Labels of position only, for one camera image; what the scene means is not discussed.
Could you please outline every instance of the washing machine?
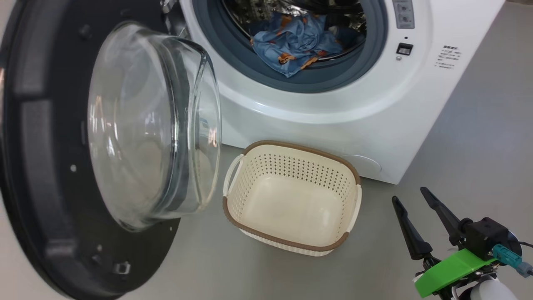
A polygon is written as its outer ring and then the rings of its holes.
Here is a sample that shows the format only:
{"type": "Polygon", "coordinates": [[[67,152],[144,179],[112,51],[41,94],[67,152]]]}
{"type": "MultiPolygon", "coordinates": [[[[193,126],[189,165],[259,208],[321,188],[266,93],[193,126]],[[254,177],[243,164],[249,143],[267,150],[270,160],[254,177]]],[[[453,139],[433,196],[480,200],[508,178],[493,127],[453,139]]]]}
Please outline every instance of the washing machine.
{"type": "Polygon", "coordinates": [[[222,143],[291,141],[398,183],[503,0],[345,2],[364,38],[289,79],[248,30],[304,13],[286,1],[1,2],[2,253],[59,294],[119,298],[211,200],[222,143]]]}
{"type": "Polygon", "coordinates": [[[243,33],[273,2],[181,1],[192,39],[220,74],[222,142],[290,141],[397,184],[504,0],[360,0],[364,17],[352,26],[363,23],[366,40],[289,79],[243,33]]]}

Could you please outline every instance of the transparent glass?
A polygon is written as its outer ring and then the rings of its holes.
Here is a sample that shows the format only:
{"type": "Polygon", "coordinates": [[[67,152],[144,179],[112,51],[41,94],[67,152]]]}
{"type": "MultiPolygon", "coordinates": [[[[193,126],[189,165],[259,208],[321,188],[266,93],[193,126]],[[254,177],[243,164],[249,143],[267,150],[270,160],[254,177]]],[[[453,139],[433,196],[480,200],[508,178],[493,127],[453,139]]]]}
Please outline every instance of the transparent glass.
{"type": "Polygon", "coordinates": [[[220,100],[201,46],[136,23],[117,27],[94,65],[87,126],[98,188],[122,227],[194,214],[213,197],[220,100]]]}

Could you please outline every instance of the laundry basket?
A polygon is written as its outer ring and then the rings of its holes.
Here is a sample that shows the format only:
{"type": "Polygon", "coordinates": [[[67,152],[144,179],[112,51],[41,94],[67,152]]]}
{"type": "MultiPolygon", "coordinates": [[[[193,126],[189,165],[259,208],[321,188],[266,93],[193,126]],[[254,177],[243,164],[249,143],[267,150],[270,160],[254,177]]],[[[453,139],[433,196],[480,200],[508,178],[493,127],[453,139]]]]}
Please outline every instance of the laundry basket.
{"type": "Polygon", "coordinates": [[[361,206],[360,178],[348,162],[268,140],[232,162],[223,193],[226,217],[246,235],[311,256],[340,246],[361,206]]]}

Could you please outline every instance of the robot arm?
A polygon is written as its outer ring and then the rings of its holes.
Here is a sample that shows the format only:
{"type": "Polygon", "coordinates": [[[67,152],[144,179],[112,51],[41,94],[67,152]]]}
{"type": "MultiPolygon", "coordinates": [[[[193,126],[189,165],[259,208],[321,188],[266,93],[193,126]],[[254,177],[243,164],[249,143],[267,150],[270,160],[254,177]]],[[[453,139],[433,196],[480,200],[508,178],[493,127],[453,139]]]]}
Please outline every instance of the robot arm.
{"type": "Polygon", "coordinates": [[[513,233],[500,223],[486,217],[478,222],[459,220],[426,187],[421,187],[426,202],[435,210],[449,234],[449,241],[459,251],[445,260],[433,255],[431,245],[424,241],[408,218],[407,210],[398,197],[392,204],[413,260],[423,260],[424,270],[416,274],[415,287],[424,298],[438,295],[450,300],[514,300],[513,293],[497,279],[499,266],[509,265],[523,277],[533,275],[533,267],[522,261],[521,244],[513,233]],[[477,284],[460,296],[457,289],[477,284]]]}

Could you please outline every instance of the brown basket rim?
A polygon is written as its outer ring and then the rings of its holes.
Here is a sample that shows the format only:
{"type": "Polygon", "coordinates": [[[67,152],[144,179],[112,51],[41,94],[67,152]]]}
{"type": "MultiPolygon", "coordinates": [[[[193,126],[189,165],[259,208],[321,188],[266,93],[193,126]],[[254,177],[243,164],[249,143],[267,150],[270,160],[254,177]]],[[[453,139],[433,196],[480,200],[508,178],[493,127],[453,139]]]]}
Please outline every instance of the brown basket rim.
{"type": "MultiPolygon", "coordinates": [[[[331,153],[320,151],[320,150],[317,150],[317,149],[314,149],[314,148],[305,147],[305,146],[296,145],[296,144],[291,144],[291,143],[286,143],[286,142],[282,142],[282,141],[262,140],[262,141],[255,142],[255,143],[249,145],[248,147],[246,147],[246,149],[244,149],[244,151],[243,151],[243,155],[246,156],[246,154],[248,154],[248,152],[250,152],[253,148],[256,148],[256,147],[259,147],[259,146],[264,146],[264,145],[280,146],[280,147],[286,147],[286,148],[292,148],[292,149],[296,149],[296,150],[306,151],[306,152],[317,154],[317,155],[326,157],[328,159],[337,161],[337,162],[345,165],[346,167],[348,167],[348,169],[353,173],[353,175],[354,175],[354,177],[356,179],[356,184],[361,185],[361,178],[359,177],[359,174],[357,173],[357,170],[348,161],[346,161],[346,160],[344,160],[344,159],[342,159],[342,158],[340,158],[338,156],[335,156],[335,155],[333,155],[331,153]]],[[[234,226],[236,226],[236,227],[238,227],[238,228],[240,228],[240,229],[242,229],[244,231],[247,231],[247,232],[249,232],[251,234],[255,234],[257,236],[260,236],[260,237],[262,237],[264,239],[271,240],[273,242],[277,242],[277,243],[284,244],[284,245],[291,246],[291,247],[295,247],[295,248],[311,250],[311,251],[317,251],[317,252],[330,251],[330,250],[333,250],[333,249],[339,247],[342,243],[344,243],[344,241],[348,238],[348,235],[349,235],[349,232],[344,232],[344,234],[341,236],[341,238],[338,239],[333,244],[327,245],[327,246],[321,246],[321,247],[319,247],[319,246],[311,246],[311,245],[301,244],[301,243],[296,243],[296,242],[292,242],[292,241],[285,240],[285,239],[280,239],[280,238],[277,238],[275,236],[263,233],[261,231],[255,230],[253,228],[250,228],[250,227],[248,227],[248,226],[236,221],[230,214],[230,211],[229,211],[229,208],[228,208],[228,198],[226,196],[223,197],[222,206],[224,208],[224,214],[226,215],[226,218],[234,226]]]]}

